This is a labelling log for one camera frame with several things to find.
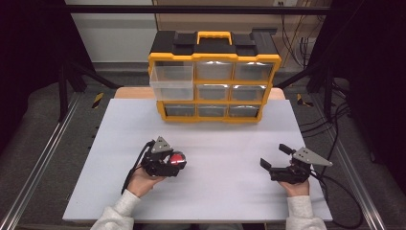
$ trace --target metal bracket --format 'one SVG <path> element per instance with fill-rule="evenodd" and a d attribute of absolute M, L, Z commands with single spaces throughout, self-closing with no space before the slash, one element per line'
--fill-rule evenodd
<path fill-rule="evenodd" d="M 156 139 L 155 144 L 152 147 L 152 153 L 158 153 L 162 151 L 169 151 L 172 150 L 172 147 L 168 144 L 168 142 L 162 137 L 159 136 Z"/>
<path fill-rule="evenodd" d="M 327 161 L 325 158 L 321 157 L 314 151 L 307 149 L 305 147 L 300 148 L 295 153 L 293 153 L 292 157 L 307 164 L 332 166 L 332 162 Z"/>

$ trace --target black pole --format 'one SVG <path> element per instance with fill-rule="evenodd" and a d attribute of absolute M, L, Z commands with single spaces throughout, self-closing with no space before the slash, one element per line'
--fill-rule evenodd
<path fill-rule="evenodd" d="M 329 42 L 328 46 L 326 47 L 326 49 L 322 52 L 322 54 L 320 55 L 319 59 L 317 60 L 317 62 L 313 63 L 313 64 L 309 64 L 309 66 L 307 66 L 302 72 L 296 74 L 295 76 L 291 77 L 290 79 L 285 80 L 284 82 L 281 82 L 279 85 L 276 85 L 275 87 L 279 87 L 281 89 L 284 89 L 285 87 L 287 87 L 288 85 L 290 85 L 291 83 L 298 81 L 302 78 L 304 78 L 305 76 L 309 76 L 311 74 L 314 74 L 315 71 L 320 71 L 323 70 L 323 68 L 325 68 L 326 66 L 328 66 L 328 64 L 331 61 L 332 58 L 332 53 L 335 51 L 336 49 L 336 45 L 337 42 L 340 40 L 340 38 L 343 36 L 344 30 L 347 28 L 347 26 L 349 25 L 349 23 L 352 21 L 352 19 L 354 18 L 354 16 L 357 14 L 358 10 L 362 7 L 362 5 L 364 4 L 365 0 L 360 0 L 361 3 L 357 4 L 356 8 L 354 8 L 353 10 L 351 10 L 351 14 L 349 19 L 347 19 L 343 25 L 341 26 L 340 30 L 338 31 L 338 33 L 333 37 L 333 39 Z M 312 77 L 310 79 L 310 82 L 307 84 L 307 88 L 311 88 L 310 91 L 311 92 L 316 92 L 319 90 L 320 86 L 323 84 L 323 80 L 324 78 L 321 77 L 321 75 L 319 75 L 319 78 L 317 78 L 317 80 L 315 80 L 316 78 Z"/>
<path fill-rule="evenodd" d="M 107 80 L 103 77 L 101 77 L 100 75 L 98 75 L 96 72 L 89 70 L 87 68 L 84 68 L 83 66 L 77 64 L 74 61 L 70 62 L 70 65 L 72 66 L 72 68 L 74 68 L 76 71 L 79 71 L 80 73 L 87 75 L 88 77 L 104 84 L 105 86 L 112 88 L 112 89 L 118 89 L 120 87 L 123 87 L 123 85 L 119 85 L 116 83 L 111 82 L 110 80 Z"/>
<path fill-rule="evenodd" d="M 331 98 L 332 98 L 332 83 L 333 83 L 333 76 L 331 72 L 331 68 L 327 68 L 327 76 L 325 81 L 325 100 L 324 100 L 324 112 L 329 123 L 332 123 L 331 117 Z"/>
<path fill-rule="evenodd" d="M 207 14 L 289 14 L 332 15 L 350 13 L 330 7 L 242 7 L 242 6 L 128 6 L 128 5 L 44 5 L 42 10 L 70 13 L 207 13 Z"/>

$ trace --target clear plastic drawer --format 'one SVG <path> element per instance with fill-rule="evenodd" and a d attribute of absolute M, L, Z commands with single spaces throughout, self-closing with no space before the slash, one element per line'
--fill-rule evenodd
<path fill-rule="evenodd" d="M 153 88 L 158 101 L 191 101 L 193 100 L 192 76 L 192 65 L 154 66 L 149 85 Z"/>
<path fill-rule="evenodd" d="M 199 104 L 197 106 L 199 117 L 224 117 L 226 109 L 226 104 Z"/>
<path fill-rule="evenodd" d="M 237 62 L 234 79 L 248 81 L 269 81 L 274 63 Z"/>
<path fill-rule="evenodd" d="M 229 84 L 197 84 L 198 100 L 220 100 L 228 99 L 230 90 Z"/>
<path fill-rule="evenodd" d="M 232 72 L 232 62 L 211 60 L 196 63 L 196 78 L 198 80 L 229 80 Z"/>
<path fill-rule="evenodd" d="M 194 104 L 192 103 L 166 103 L 164 108 L 167 116 L 194 116 Z"/>
<path fill-rule="evenodd" d="M 190 61 L 155 61 L 150 78 L 154 81 L 192 81 L 193 63 Z"/>
<path fill-rule="evenodd" d="M 230 117 L 257 117 L 259 105 L 257 104 L 233 104 L 230 105 Z"/>
<path fill-rule="evenodd" d="M 266 85 L 233 85 L 233 101 L 261 101 Z"/>

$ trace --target yellow frame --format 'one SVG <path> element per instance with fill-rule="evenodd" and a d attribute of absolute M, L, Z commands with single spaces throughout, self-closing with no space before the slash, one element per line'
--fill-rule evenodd
<path fill-rule="evenodd" d="M 216 37 L 227 37 L 226 34 L 217 34 Z M 272 89 L 272 81 L 276 71 L 281 66 L 281 57 L 279 55 L 257 55 L 254 57 L 239 57 L 237 54 L 199 54 L 195 53 L 190 56 L 176 56 L 171 53 L 151 53 L 148 57 L 148 72 L 151 75 L 155 61 L 190 61 L 197 62 L 202 60 L 213 61 L 230 61 L 234 63 L 232 77 L 230 80 L 197 80 L 195 77 L 195 66 L 193 66 L 193 100 L 192 101 L 157 101 L 157 109 L 161 114 L 164 121 L 180 122 L 180 123 L 194 123 L 194 122 L 227 122 L 227 123 L 257 123 L 262 118 L 262 109 L 268 101 L 269 94 Z M 268 80 L 234 80 L 235 64 L 237 62 L 268 62 L 273 63 L 271 73 Z M 214 100 L 198 100 L 197 92 L 194 90 L 197 84 L 230 84 L 230 85 L 266 85 L 263 97 L 260 101 L 231 101 L 230 92 L 227 101 L 214 101 Z M 165 104 L 194 104 L 194 116 L 167 116 L 165 111 Z M 227 112 L 224 117 L 199 117 L 197 111 L 198 104 L 252 104 L 259 105 L 259 112 L 257 117 L 228 117 Z"/>

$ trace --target white sleeve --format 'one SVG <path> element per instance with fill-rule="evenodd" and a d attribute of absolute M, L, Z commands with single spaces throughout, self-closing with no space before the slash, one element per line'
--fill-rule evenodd
<path fill-rule="evenodd" d="M 131 214 L 140 200 L 130 191 L 125 190 L 114 206 L 107 206 L 104 209 L 103 214 L 95 222 L 91 230 L 132 229 L 134 218 L 132 218 Z"/>
<path fill-rule="evenodd" d="M 326 229 L 323 220 L 314 217 L 309 195 L 288 197 L 287 205 L 289 217 L 286 219 L 286 230 Z"/>

